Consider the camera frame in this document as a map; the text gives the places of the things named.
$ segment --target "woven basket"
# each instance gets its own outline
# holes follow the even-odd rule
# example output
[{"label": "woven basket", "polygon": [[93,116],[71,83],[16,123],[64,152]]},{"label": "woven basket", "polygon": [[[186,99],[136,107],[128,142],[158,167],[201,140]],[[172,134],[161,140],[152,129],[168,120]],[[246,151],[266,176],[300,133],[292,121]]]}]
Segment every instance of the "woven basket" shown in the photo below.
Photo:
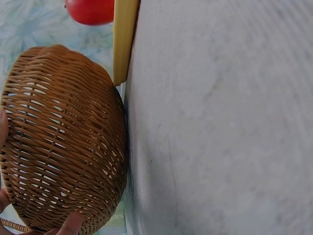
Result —
[{"label": "woven basket", "polygon": [[27,227],[2,223],[45,233],[79,211],[80,235],[99,230],[128,169],[124,106],[108,73],[64,46],[34,47],[13,65],[1,104],[9,117],[1,171]]}]

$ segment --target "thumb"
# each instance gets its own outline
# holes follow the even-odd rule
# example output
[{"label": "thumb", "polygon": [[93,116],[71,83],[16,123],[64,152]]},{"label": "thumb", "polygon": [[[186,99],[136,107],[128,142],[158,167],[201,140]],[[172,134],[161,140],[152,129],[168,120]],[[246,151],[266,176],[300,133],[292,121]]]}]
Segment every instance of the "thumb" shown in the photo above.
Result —
[{"label": "thumb", "polygon": [[8,128],[8,117],[5,113],[4,108],[0,106],[0,152],[8,136]]}]

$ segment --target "finger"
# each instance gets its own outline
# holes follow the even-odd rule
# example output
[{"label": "finger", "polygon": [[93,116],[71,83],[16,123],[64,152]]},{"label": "finger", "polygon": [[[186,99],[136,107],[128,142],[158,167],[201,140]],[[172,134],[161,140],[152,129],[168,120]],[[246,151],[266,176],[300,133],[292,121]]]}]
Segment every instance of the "finger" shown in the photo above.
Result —
[{"label": "finger", "polygon": [[72,212],[56,235],[77,235],[82,224],[83,216],[77,211]]},{"label": "finger", "polygon": [[9,129],[8,117],[5,113],[4,108],[0,106],[0,152],[8,136],[8,129]]},{"label": "finger", "polygon": [[5,227],[3,227],[2,225],[0,225],[0,234],[1,235],[14,235],[13,233],[11,233],[10,231],[8,231]]},{"label": "finger", "polygon": [[0,213],[2,213],[8,205],[10,205],[8,194],[6,190],[2,188],[0,191]]}]

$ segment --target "basket handle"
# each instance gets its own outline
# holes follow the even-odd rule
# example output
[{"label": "basket handle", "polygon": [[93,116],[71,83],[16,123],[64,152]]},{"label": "basket handle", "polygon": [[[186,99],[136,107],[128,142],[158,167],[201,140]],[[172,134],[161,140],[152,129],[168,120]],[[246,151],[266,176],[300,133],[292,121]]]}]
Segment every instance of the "basket handle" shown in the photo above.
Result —
[{"label": "basket handle", "polygon": [[27,232],[31,232],[32,230],[24,225],[20,225],[14,222],[11,222],[9,220],[6,219],[2,219],[0,218],[0,221],[2,223],[3,226],[7,227],[7,228],[11,228],[14,229],[16,231],[22,232],[22,233],[27,233]]}]

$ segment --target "white surface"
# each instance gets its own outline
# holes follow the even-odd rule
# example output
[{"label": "white surface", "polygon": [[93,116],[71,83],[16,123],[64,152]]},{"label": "white surface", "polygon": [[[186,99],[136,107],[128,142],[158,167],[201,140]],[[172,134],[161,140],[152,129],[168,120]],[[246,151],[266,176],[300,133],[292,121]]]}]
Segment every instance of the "white surface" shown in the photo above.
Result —
[{"label": "white surface", "polygon": [[142,1],[133,235],[313,234],[312,32],[312,0]]}]

